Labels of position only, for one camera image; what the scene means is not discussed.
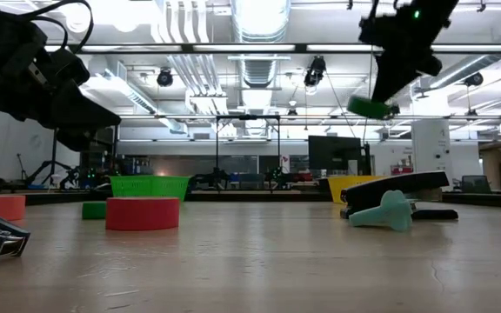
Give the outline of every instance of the red block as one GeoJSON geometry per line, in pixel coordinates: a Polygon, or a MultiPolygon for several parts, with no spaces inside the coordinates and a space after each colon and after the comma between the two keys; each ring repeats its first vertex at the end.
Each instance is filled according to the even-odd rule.
{"type": "Polygon", "coordinates": [[[0,217],[7,221],[24,219],[26,196],[0,195],[0,217]]]}
{"type": "Polygon", "coordinates": [[[179,199],[175,197],[108,198],[108,230],[165,230],[179,226],[179,199]]]}

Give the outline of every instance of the green basket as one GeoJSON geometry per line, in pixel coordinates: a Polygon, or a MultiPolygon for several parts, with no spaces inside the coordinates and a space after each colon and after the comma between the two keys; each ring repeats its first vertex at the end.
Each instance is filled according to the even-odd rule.
{"type": "Polygon", "coordinates": [[[112,176],[113,196],[174,196],[184,200],[187,176],[112,176]]]}

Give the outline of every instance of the yellow box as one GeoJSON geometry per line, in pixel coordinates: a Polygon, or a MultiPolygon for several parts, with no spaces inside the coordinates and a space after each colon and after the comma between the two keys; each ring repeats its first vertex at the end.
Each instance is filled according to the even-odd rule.
{"type": "Polygon", "coordinates": [[[373,180],[385,178],[385,176],[337,176],[328,177],[330,184],[331,199],[334,203],[345,204],[341,201],[341,190],[355,186],[361,183],[371,182],[373,180]]]}

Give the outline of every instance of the mint green toy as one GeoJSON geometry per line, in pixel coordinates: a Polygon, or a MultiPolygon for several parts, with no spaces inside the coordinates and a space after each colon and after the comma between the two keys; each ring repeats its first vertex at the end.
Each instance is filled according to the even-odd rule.
{"type": "Polygon", "coordinates": [[[411,204],[399,190],[386,191],[380,206],[362,210],[349,216],[351,226],[389,226],[396,231],[411,227],[411,204]]]}

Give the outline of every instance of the monitor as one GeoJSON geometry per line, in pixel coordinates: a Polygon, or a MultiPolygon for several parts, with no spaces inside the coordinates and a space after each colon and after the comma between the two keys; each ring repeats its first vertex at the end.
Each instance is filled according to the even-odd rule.
{"type": "Polygon", "coordinates": [[[348,170],[349,161],[359,165],[362,160],[360,138],[309,136],[312,170],[348,170]]]}

